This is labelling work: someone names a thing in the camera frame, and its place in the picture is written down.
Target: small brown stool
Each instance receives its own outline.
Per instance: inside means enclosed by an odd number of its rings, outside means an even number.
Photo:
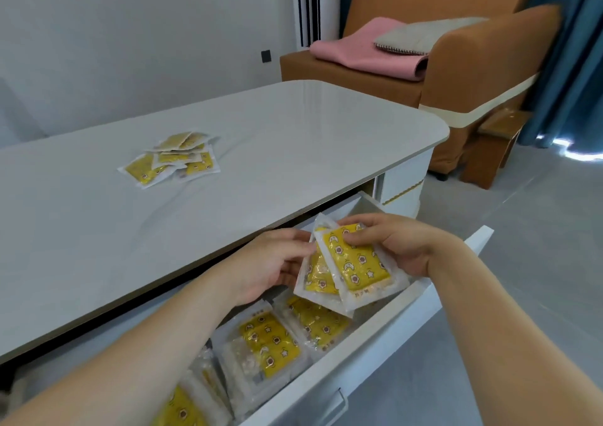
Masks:
[[[490,189],[496,173],[507,163],[511,148],[531,112],[502,109],[478,128],[478,140],[471,150],[461,181]]]

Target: rolled pink mat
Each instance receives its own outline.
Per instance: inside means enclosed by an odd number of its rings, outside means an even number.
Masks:
[[[336,41],[315,41],[310,53],[318,59],[336,62],[345,67],[386,75],[396,79],[420,81],[425,78],[427,56],[411,56],[382,51],[373,41],[382,34],[405,23],[390,18],[374,18],[352,35]]]

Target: white tabletop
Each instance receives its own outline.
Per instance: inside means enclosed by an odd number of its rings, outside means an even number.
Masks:
[[[221,173],[143,190],[117,172],[187,129],[220,137]],[[447,136],[430,113],[290,81],[0,150],[0,361]]]

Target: hand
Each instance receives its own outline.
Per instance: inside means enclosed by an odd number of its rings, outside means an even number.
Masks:
[[[412,276],[429,276],[430,261],[448,247],[464,243],[456,236],[405,216],[387,213],[354,215],[339,221],[362,223],[365,229],[344,235],[350,245],[379,243],[393,255],[398,267]]]
[[[296,284],[302,259],[314,253],[310,233],[294,228],[277,229],[258,235],[212,270],[233,289],[236,305],[256,300],[275,285]]]

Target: white standing air conditioner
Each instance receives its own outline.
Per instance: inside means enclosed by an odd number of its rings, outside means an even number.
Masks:
[[[293,0],[298,50],[339,38],[340,0]]]

